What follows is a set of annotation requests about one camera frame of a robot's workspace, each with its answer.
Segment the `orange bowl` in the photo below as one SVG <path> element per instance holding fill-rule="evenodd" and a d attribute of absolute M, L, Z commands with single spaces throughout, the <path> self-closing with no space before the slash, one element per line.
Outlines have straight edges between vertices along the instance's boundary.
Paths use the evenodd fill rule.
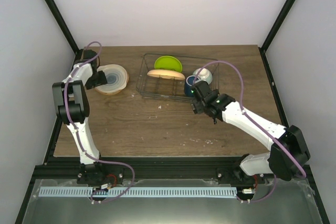
<path fill-rule="evenodd" d="M 162 79 L 185 80 L 185 75 L 173 70 L 153 69 L 150 70 L 147 75 Z"/>

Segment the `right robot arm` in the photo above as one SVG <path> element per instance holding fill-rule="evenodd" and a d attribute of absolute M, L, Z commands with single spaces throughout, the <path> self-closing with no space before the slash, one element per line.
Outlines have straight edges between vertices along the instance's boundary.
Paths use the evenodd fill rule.
<path fill-rule="evenodd" d="M 233 177 L 244 184 L 252 175 L 274 174 L 285 181 L 295 176 L 305 176 L 302 169 L 310 153 L 301 129 L 272 123 L 241 106 L 233 97 L 212 90 L 206 81 L 199 81 L 191 88 L 191 101 L 195 114 L 205 113 L 215 122 L 231 124 L 259 141 L 268 152 L 245 155 Z"/>

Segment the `black wire dish rack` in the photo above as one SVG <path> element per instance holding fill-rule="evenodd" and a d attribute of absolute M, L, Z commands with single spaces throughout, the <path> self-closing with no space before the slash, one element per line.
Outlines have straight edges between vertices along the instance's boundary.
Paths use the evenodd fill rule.
<path fill-rule="evenodd" d="M 155 69 L 156 61 L 167 54 L 144 54 L 138 76 L 136 90 L 145 98 L 160 98 L 175 101 L 188 101 L 191 97 L 184 92 L 185 81 L 174 79 L 163 79 L 148 76 L 148 72 Z M 214 58 L 195 56 L 170 55 L 181 63 L 181 73 L 188 77 L 195 70 L 205 64 L 214 61 Z"/>

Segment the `pale green bowl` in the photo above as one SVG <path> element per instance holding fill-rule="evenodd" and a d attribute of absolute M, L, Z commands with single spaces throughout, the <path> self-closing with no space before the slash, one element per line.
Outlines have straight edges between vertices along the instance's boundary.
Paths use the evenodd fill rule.
<path fill-rule="evenodd" d="M 208 84 L 211 84 L 213 81 L 213 75 L 207 68 L 198 68 L 193 72 L 193 75 L 197 76 L 200 80 L 206 81 Z"/>

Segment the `white grey swirl bowl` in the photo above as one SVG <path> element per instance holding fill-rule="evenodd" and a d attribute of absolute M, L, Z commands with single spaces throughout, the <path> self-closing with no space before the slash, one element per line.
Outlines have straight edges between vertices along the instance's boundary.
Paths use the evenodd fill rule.
<path fill-rule="evenodd" d="M 98 71 L 103 71 L 107 84 L 95 87 L 97 92 L 104 95 L 115 95 L 127 86 L 129 75 L 121 65 L 110 64 L 100 66 Z"/>

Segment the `dark blue mug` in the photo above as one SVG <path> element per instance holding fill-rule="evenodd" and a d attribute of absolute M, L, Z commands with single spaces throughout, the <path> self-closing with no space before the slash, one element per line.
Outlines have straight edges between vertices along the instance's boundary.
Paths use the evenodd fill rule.
<path fill-rule="evenodd" d="M 186 79 L 185 79 L 185 83 L 184 83 L 184 94 L 187 96 L 187 97 L 193 97 L 193 92 L 191 90 L 192 88 L 192 85 L 193 85 L 193 82 L 195 81 L 198 81 L 199 78 L 196 77 L 195 75 L 191 75 L 191 76 L 188 76 Z"/>

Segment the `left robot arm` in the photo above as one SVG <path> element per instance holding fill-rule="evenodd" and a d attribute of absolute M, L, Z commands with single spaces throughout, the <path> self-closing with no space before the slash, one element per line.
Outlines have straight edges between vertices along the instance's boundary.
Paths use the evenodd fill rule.
<path fill-rule="evenodd" d="M 90 105 L 86 95 L 87 89 L 107 84 L 106 75 L 98 70 L 98 58 L 93 50 L 80 50 L 70 74 L 52 85 L 56 115 L 71 132 L 83 166 L 100 158 L 89 129 Z"/>

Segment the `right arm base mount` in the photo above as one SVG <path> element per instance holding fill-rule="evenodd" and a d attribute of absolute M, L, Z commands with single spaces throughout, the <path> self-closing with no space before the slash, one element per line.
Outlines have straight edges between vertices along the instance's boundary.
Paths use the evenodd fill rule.
<path fill-rule="evenodd" d="M 238 167 L 220 167 L 216 169 L 215 174 L 220 184 L 230 184 L 238 187 L 265 183 L 265 180 L 259 175 L 246 175 Z"/>

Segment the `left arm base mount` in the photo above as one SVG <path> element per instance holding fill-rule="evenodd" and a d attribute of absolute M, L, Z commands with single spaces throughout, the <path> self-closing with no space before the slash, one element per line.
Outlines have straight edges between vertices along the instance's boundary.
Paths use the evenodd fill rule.
<path fill-rule="evenodd" d="M 115 186 L 123 180 L 124 169 L 101 163 L 81 165 L 78 173 L 77 184 L 89 186 L 101 186 L 111 184 Z"/>

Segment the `lime green plate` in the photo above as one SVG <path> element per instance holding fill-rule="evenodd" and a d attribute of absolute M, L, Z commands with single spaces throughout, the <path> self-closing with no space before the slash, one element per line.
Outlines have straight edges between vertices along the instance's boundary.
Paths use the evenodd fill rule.
<path fill-rule="evenodd" d="M 182 72 L 183 66 L 177 58 L 165 55 L 157 58 L 157 60 L 154 63 L 154 69 Z"/>

